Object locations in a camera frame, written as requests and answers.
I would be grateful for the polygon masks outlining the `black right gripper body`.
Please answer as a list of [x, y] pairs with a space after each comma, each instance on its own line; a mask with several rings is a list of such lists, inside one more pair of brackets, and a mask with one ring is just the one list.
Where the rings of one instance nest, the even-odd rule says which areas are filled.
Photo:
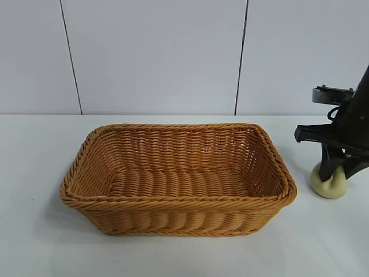
[[335, 105], [327, 114], [331, 123], [298, 125], [294, 133], [297, 142], [325, 143], [349, 151], [368, 150], [368, 70], [355, 90], [317, 86], [312, 90], [312, 101]]

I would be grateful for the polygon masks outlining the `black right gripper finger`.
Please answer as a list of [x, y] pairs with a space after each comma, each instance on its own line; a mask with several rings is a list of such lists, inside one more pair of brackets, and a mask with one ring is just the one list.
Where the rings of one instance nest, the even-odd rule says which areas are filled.
[[356, 173], [368, 168], [368, 150], [366, 151], [349, 151], [346, 150], [345, 160], [342, 164], [346, 179], [354, 176]]
[[321, 181], [329, 180], [344, 161], [345, 156], [341, 148], [322, 143]]

